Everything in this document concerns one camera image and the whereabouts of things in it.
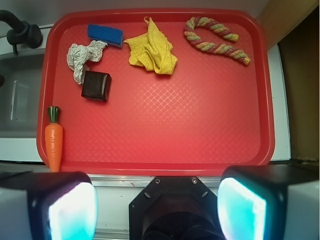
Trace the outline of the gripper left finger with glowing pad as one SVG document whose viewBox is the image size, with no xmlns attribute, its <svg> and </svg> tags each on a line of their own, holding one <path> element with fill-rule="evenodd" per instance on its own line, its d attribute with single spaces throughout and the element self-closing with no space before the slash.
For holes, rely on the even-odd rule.
<svg viewBox="0 0 320 240">
<path fill-rule="evenodd" d="M 98 196 L 84 172 L 1 172 L 2 240 L 91 240 Z"/>
</svg>

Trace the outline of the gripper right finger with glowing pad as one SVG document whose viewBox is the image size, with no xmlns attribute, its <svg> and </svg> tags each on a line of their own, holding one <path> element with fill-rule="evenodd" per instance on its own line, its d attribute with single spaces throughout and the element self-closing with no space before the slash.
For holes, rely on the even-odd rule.
<svg viewBox="0 0 320 240">
<path fill-rule="evenodd" d="M 307 164 L 230 166 L 217 191 L 227 240 L 318 240 L 319 167 Z"/>
</svg>

